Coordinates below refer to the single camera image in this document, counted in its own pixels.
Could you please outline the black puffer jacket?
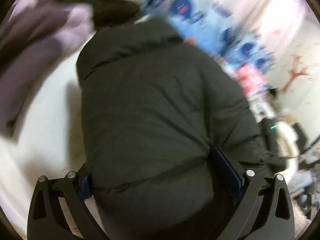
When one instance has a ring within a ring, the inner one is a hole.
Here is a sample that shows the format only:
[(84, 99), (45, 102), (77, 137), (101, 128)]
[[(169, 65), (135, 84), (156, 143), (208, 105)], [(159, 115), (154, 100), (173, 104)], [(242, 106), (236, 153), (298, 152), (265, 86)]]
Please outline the black puffer jacket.
[(111, 239), (205, 239), (232, 214), (212, 149), (263, 177), (266, 147), (239, 84), (160, 18), (97, 31), (81, 51), (86, 166)]

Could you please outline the white folded garment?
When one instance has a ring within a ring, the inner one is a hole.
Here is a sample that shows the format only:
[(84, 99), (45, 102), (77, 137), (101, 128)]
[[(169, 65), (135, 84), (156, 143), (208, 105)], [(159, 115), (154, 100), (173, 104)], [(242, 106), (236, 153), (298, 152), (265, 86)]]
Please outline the white folded garment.
[(85, 162), (76, 72), (79, 54), (76, 50), (36, 80), (13, 137), (1, 137), (1, 208), (23, 239), (38, 178), (62, 178)]

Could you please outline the purple folded garment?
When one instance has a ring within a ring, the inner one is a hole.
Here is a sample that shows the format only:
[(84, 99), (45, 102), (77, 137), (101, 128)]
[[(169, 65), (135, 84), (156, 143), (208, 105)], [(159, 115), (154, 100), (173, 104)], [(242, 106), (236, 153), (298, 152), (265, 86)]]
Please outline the purple folded garment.
[(86, 3), (17, 0), (1, 24), (1, 134), (12, 136), (34, 81), (93, 31)]

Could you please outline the blue whale print curtain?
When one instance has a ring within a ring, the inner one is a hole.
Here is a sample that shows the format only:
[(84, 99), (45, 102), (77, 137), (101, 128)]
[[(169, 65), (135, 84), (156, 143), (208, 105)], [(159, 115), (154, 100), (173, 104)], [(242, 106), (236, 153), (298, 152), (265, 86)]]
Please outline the blue whale print curtain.
[(257, 31), (245, 30), (230, 11), (210, 0), (145, 0), (142, 12), (162, 17), (179, 35), (201, 49), (228, 73), (248, 66), (262, 74), (274, 64)]

